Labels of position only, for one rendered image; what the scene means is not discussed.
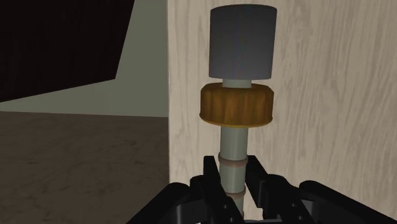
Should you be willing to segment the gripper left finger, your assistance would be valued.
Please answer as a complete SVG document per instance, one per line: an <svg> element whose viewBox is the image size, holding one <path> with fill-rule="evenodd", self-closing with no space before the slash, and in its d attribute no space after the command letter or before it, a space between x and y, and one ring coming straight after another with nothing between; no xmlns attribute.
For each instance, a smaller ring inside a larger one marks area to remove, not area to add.
<svg viewBox="0 0 397 224"><path fill-rule="evenodd" d="M170 183L126 224L245 224L226 195L213 156L204 157L202 175L190 184Z"/></svg>

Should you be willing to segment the light wooden furniture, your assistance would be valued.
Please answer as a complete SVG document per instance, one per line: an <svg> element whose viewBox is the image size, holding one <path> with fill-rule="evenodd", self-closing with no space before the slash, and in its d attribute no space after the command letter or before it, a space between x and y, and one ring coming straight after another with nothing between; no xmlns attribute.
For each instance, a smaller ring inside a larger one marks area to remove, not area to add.
<svg viewBox="0 0 397 224"><path fill-rule="evenodd" d="M277 8L273 121L248 152L291 184L315 180L397 219L397 0L168 0L169 178L189 182L219 152L199 118L210 10Z"/></svg>

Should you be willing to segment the white rod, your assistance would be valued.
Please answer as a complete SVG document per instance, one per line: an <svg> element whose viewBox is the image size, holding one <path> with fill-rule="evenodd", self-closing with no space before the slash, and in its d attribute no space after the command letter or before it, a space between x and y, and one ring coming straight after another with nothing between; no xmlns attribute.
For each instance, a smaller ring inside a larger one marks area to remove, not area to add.
<svg viewBox="0 0 397 224"><path fill-rule="evenodd" d="M200 91L200 118L220 127L221 185L244 211L247 140L250 128L269 124L274 91L258 84L272 77L277 9L232 4L210 13L209 77Z"/></svg>

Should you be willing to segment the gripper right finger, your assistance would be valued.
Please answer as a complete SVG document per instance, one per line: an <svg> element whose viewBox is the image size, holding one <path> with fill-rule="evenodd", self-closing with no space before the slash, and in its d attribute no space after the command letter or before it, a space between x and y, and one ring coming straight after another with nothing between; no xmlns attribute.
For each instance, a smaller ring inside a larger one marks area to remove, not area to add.
<svg viewBox="0 0 397 224"><path fill-rule="evenodd" d="M303 181L295 187L283 176L267 173L254 155L247 157L246 185L267 221L280 218L280 224L397 224L397 220L317 181Z"/></svg>

